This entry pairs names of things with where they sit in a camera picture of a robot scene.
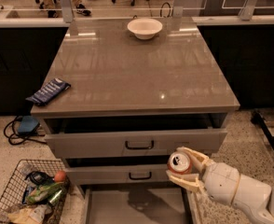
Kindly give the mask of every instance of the shoe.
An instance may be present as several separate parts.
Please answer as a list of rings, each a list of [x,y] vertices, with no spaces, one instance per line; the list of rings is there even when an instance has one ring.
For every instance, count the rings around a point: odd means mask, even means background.
[[[87,10],[85,8],[85,6],[83,4],[79,4],[76,8],[77,8],[77,13],[79,13],[83,16],[89,16],[91,13],[89,10]]]
[[[55,18],[58,18],[59,15],[57,14],[57,12],[55,10],[49,10],[48,11],[48,17],[50,19],[55,19]]]

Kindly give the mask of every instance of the speckled floor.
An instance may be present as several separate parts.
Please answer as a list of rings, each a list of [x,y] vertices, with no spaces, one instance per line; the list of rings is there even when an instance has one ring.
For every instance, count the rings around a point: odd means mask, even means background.
[[[0,117],[0,197],[14,168],[21,159],[54,160],[49,148],[34,142],[15,146],[3,135],[5,126],[13,117]],[[262,131],[251,123],[250,111],[235,112],[227,126],[228,135],[215,161],[223,161],[245,175],[274,184],[274,155]],[[247,224],[250,221],[239,210],[213,203],[205,195],[192,195],[195,222],[201,224]],[[67,196],[61,224],[81,223],[84,200],[76,188]]]

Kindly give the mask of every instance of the dark snack bag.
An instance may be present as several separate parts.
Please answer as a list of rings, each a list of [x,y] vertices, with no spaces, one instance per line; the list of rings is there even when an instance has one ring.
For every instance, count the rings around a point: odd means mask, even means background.
[[[45,106],[61,92],[70,88],[71,85],[59,78],[53,78],[49,83],[44,85],[34,95],[25,100],[33,102],[37,106]]]

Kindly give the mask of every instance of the can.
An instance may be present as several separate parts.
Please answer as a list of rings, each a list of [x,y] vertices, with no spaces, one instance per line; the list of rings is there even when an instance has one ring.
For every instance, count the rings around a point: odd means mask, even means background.
[[[192,170],[192,162],[184,152],[176,151],[168,159],[168,169],[176,174],[189,174]]]

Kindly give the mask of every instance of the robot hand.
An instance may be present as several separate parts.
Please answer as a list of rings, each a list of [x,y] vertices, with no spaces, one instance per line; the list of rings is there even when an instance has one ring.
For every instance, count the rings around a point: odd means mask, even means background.
[[[175,167],[169,166],[166,173],[171,182],[193,192],[207,193],[212,201],[241,210],[252,223],[274,224],[274,186],[242,175],[236,168],[214,162],[190,148],[179,147],[177,152],[186,154],[200,175],[178,174]]]

